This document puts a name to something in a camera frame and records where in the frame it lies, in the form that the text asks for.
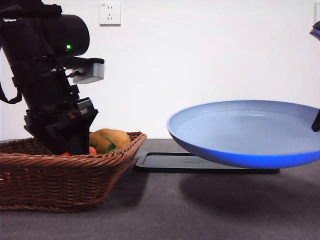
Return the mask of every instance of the wicker basket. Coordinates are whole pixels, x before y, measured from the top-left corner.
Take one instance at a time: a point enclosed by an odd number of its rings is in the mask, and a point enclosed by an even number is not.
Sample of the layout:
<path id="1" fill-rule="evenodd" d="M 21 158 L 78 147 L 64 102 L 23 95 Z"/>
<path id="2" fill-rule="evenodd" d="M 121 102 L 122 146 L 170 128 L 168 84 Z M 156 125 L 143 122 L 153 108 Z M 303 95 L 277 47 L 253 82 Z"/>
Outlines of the wicker basket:
<path id="1" fill-rule="evenodd" d="M 34 138 L 0 144 L 0 210 L 83 212 L 95 209 L 131 166 L 147 136 L 99 155 L 52 155 Z"/>

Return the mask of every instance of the wall socket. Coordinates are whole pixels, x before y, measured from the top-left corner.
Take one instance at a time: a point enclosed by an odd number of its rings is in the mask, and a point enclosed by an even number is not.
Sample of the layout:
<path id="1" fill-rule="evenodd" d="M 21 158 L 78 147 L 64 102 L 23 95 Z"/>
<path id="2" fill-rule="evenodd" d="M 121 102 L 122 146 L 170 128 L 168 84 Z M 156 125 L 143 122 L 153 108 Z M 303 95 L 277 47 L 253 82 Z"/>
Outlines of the wall socket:
<path id="1" fill-rule="evenodd" d="M 121 3 L 105 2 L 99 5 L 100 26 L 121 25 Z"/>

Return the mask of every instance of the tabletop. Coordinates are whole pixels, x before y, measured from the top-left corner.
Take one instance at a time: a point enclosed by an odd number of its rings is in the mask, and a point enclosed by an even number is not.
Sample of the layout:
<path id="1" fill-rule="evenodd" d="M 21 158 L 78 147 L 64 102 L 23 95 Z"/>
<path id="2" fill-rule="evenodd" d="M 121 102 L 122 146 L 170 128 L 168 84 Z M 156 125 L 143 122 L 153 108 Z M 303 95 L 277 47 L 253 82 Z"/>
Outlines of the tabletop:
<path id="1" fill-rule="evenodd" d="M 185 151 L 147 139 L 137 156 L 145 152 Z M 0 212 L 0 240 L 33 239 L 320 240 L 320 161 L 279 174 L 147 173 L 133 164 L 96 210 Z"/>

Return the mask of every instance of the red tomato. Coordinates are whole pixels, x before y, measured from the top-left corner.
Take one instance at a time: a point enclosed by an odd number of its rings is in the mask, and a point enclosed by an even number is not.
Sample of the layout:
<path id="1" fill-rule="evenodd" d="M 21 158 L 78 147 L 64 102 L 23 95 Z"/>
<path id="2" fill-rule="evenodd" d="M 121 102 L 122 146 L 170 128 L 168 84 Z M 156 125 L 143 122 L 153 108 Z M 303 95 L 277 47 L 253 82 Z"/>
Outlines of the red tomato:
<path id="1" fill-rule="evenodd" d="M 89 147 L 89 153 L 93 154 L 93 155 L 97 155 L 97 150 L 93 146 L 90 146 Z"/>
<path id="2" fill-rule="evenodd" d="M 64 157 L 64 156 L 70 157 L 70 153 L 65 152 L 65 153 L 60 154 L 59 156 L 60 156 L 60 157 Z"/>

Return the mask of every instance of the blue frying pan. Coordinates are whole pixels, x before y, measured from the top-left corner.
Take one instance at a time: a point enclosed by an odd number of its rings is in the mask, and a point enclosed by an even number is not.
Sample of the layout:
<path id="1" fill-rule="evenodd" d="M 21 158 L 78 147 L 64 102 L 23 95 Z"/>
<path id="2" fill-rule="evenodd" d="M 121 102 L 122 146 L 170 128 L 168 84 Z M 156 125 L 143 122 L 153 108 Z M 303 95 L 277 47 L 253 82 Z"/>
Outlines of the blue frying pan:
<path id="1" fill-rule="evenodd" d="M 311 129 L 318 111 L 280 101 L 214 102 L 175 113 L 167 129 L 185 150 L 212 162 L 289 168 L 320 159 L 320 132 Z"/>

